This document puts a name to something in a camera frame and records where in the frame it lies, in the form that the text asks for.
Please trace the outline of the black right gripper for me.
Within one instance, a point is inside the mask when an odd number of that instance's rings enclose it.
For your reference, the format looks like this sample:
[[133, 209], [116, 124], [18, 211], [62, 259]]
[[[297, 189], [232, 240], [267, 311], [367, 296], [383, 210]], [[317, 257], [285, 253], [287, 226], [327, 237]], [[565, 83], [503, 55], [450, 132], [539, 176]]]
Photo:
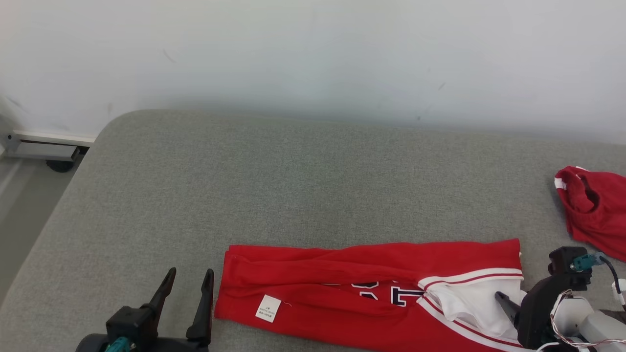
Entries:
[[585, 298], [568, 290], [587, 290], [590, 274], [554, 274], [541, 279], [523, 298], [521, 306], [503, 292], [495, 299], [512, 325], [517, 325], [518, 341], [535, 351], [575, 351], [582, 342], [581, 325], [593, 309]]

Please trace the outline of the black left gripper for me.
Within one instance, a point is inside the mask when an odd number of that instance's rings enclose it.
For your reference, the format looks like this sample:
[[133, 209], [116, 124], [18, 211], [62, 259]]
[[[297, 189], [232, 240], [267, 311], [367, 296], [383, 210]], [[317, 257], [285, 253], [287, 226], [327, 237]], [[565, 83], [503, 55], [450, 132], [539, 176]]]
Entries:
[[[141, 309], [148, 310], [152, 319], [161, 316], [165, 299], [174, 286], [176, 273], [176, 267], [170, 268], [150, 301], [141, 306]], [[201, 286], [201, 300], [194, 321], [186, 330], [186, 339], [159, 337], [147, 352], [208, 352], [212, 341], [213, 288], [214, 272], [207, 269]]]

